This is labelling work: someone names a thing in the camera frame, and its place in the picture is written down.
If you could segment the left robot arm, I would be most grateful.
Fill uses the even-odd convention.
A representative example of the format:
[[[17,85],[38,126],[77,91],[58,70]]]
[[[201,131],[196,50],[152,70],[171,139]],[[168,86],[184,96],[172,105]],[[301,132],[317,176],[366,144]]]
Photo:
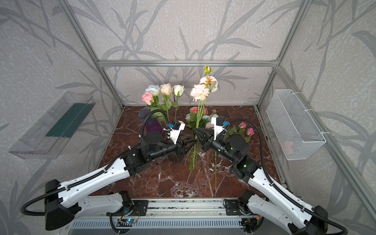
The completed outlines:
[[[69,224],[84,210],[83,200],[86,196],[145,170],[155,159],[173,152],[185,156],[197,141],[193,135],[187,135],[186,139],[180,137],[181,131],[185,129],[184,122],[167,123],[162,132],[143,132],[148,119],[155,113],[167,117],[161,109],[150,112],[143,122],[139,143],[118,154],[106,166],[84,176],[62,183],[49,181],[45,185],[45,194],[22,205],[21,214],[43,216],[46,230],[56,230]]]

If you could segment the cream peach rose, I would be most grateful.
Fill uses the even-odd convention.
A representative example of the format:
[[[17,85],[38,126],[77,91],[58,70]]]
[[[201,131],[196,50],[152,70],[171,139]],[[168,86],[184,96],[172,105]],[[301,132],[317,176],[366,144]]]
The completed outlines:
[[[167,83],[160,86],[160,93],[162,94],[161,108],[166,111],[167,117],[169,117],[169,110],[172,107],[171,94],[172,86]]]

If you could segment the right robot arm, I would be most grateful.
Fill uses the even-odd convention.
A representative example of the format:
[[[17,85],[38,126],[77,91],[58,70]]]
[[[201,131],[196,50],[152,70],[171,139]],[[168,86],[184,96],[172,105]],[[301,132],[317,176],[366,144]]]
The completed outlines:
[[[323,207],[313,207],[272,179],[265,169],[265,163],[258,164],[247,155],[249,147],[242,135],[235,134],[223,141],[226,130],[225,126],[218,125],[213,130],[194,128],[204,151],[213,149],[231,161],[232,173],[269,199],[265,201],[250,193],[244,200],[247,210],[268,219],[290,235],[326,235],[328,226],[338,228],[340,235],[348,234],[347,228],[329,220]]]

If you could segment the white blue rose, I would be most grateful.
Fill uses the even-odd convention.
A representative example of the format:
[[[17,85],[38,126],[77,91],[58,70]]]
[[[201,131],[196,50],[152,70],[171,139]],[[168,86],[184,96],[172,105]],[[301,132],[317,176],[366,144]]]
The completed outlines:
[[[146,88],[146,93],[151,93],[153,97],[157,97],[160,94],[160,87],[158,85],[150,85]]]

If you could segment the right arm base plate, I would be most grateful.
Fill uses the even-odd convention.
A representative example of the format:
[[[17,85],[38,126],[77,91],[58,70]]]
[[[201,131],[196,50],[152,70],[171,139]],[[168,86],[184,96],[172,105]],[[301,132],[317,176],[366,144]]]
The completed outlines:
[[[224,199],[223,206],[225,208],[226,215],[231,215],[231,216],[254,215],[253,213],[250,212],[249,209],[245,209],[242,205],[239,205],[239,202],[237,199]]]

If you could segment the red smoky glass vase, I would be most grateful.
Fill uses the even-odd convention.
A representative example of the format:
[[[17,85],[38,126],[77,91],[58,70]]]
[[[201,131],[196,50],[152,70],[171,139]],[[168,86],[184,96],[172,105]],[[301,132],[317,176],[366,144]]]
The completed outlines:
[[[181,162],[184,158],[184,156],[180,156],[176,152],[170,153],[167,155],[167,158],[172,162],[172,163],[178,163]]]

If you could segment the pink rose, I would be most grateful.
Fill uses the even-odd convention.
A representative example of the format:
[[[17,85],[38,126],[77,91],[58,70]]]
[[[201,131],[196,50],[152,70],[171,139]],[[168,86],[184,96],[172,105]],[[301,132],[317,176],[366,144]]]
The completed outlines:
[[[158,97],[154,97],[151,92],[146,92],[142,96],[142,100],[146,103],[148,108],[159,108]]]

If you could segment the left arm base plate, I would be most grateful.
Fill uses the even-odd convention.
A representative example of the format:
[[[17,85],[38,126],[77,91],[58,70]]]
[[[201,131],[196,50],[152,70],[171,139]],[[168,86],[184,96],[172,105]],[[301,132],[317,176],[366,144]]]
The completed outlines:
[[[122,206],[118,213],[122,216],[146,216],[148,204],[148,200],[134,200],[133,205]]]

